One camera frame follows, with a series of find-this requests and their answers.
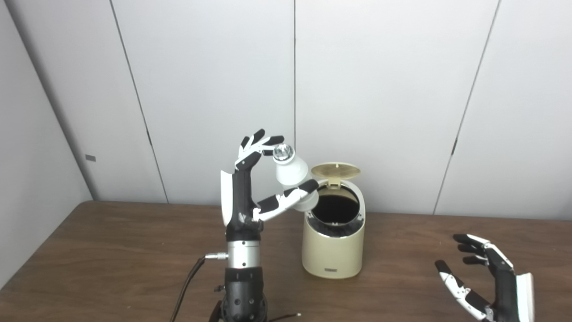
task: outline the silver cylinder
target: silver cylinder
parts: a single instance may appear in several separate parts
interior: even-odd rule
[[[228,267],[251,268],[260,266],[259,241],[228,242]]]

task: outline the open lid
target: open lid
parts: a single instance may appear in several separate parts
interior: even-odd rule
[[[358,167],[344,162],[326,162],[312,168],[312,174],[328,179],[330,189],[339,189],[342,179],[351,179],[360,172]]]

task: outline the white wall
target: white wall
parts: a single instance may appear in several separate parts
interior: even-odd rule
[[[165,202],[109,1],[7,3],[94,197]]]
[[[0,1],[0,288],[88,188]]]
[[[496,0],[298,1],[296,147],[369,211],[432,213]]]
[[[220,204],[243,136],[294,139],[294,6],[288,1],[114,1],[170,202]],[[281,191],[275,165],[253,196]]]
[[[572,2],[503,0],[436,214],[572,219]]]

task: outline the trash can lid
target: trash can lid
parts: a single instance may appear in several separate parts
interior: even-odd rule
[[[358,167],[344,162],[326,162],[312,168],[312,173],[325,179],[350,179],[360,174]]]

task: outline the cable connector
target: cable connector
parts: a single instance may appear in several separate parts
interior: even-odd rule
[[[223,261],[228,259],[228,253],[208,253],[205,255],[207,260]]]

